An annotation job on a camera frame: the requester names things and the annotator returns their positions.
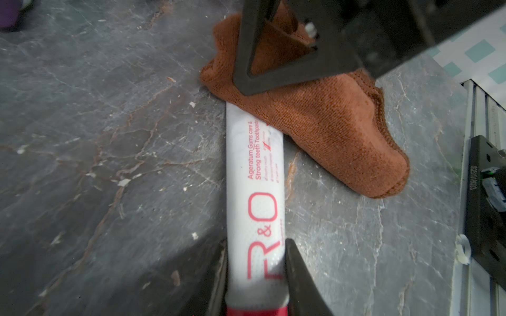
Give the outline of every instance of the debris on surface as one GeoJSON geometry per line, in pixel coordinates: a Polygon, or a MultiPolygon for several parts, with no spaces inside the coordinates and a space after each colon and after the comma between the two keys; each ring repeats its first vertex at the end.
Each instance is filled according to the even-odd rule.
{"type": "Polygon", "coordinates": [[[153,14],[153,17],[151,17],[151,21],[148,24],[148,28],[151,29],[158,20],[158,18],[162,17],[165,14],[171,14],[173,10],[173,4],[170,1],[163,1],[162,5],[159,7],[158,11],[156,11],[153,14]]]}
{"type": "Polygon", "coordinates": [[[119,217],[121,217],[121,219],[124,219],[125,218],[125,213],[123,211],[123,204],[119,204],[119,217]]]}
{"type": "Polygon", "coordinates": [[[28,145],[23,145],[20,148],[18,148],[18,150],[16,151],[18,153],[18,155],[24,154],[26,151],[26,147],[28,147],[28,145]]]}
{"type": "Polygon", "coordinates": [[[123,179],[120,182],[118,182],[118,186],[119,187],[126,187],[130,181],[132,181],[132,179],[123,179]]]}
{"type": "Polygon", "coordinates": [[[174,283],[174,286],[180,286],[181,285],[181,278],[179,277],[179,271],[174,271],[171,274],[172,281],[174,283]]]}
{"type": "Polygon", "coordinates": [[[50,246],[57,245],[61,243],[61,237],[63,236],[63,232],[60,232],[51,242],[50,246]]]}
{"type": "Polygon", "coordinates": [[[293,183],[293,179],[295,178],[295,174],[297,172],[297,159],[299,158],[299,155],[300,155],[300,150],[297,151],[297,153],[295,154],[295,156],[293,157],[292,161],[290,162],[290,165],[288,165],[288,175],[286,176],[286,182],[285,182],[285,187],[286,187],[286,198],[285,200],[286,201],[289,201],[292,194],[293,194],[293,187],[292,187],[292,183],[293,183]]]}

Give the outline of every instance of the toothpaste tube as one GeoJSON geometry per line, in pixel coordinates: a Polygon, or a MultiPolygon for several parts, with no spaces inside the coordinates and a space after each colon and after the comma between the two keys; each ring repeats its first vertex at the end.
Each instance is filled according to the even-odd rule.
{"type": "Polygon", "coordinates": [[[228,316],[287,315],[283,134],[227,103],[228,316]]]}

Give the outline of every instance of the brown microfiber cloth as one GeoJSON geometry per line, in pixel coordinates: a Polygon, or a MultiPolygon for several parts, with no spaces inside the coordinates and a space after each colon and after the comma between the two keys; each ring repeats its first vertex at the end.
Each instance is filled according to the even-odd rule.
{"type": "MultiPolygon", "coordinates": [[[[356,192],[371,198],[399,193],[409,160],[388,132],[383,93],[374,80],[357,70],[246,97],[232,82],[240,22],[237,14],[214,27],[218,53],[200,75],[209,90],[290,135],[356,192]]],[[[281,4],[264,27],[251,72],[260,74],[307,54],[310,42],[303,25],[281,4]]]]}

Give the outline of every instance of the patterned tile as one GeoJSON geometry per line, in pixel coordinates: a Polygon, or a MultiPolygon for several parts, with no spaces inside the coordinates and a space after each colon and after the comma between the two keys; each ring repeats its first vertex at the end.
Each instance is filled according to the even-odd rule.
{"type": "Polygon", "coordinates": [[[486,40],[482,40],[478,44],[465,51],[464,54],[466,54],[473,62],[477,63],[493,52],[495,52],[495,48],[486,40]]]}
{"type": "Polygon", "coordinates": [[[441,51],[437,47],[432,47],[432,48],[429,48],[428,50],[426,50],[426,53],[429,54],[430,57],[434,57],[440,52],[441,51]]]}
{"type": "Polygon", "coordinates": [[[462,69],[460,69],[457,65],[455,65],[454,62],[449,63],[448,65],[444,66],[443,68],[452,77],[455,77],[462,72],[462,69]]]}
{"type": "Polygon", "coordinates": [[[495,83],[501,84],[506,81],[506,64],[492,70],[488,73],[488,76],[494,79],[495,83]]]}

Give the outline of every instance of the black metal plate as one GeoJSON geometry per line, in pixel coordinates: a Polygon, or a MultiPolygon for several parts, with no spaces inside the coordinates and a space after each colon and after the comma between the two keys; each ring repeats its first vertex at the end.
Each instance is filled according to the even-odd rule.
{"type": "Polygon", "coordinates": [[[483,169],[504,166],[506,159],[499,156],[497,148],[485,137],[471,139],[465,235],[471,244],[472,257],[506,289],[506,228],[481,185],[483,169]]]}

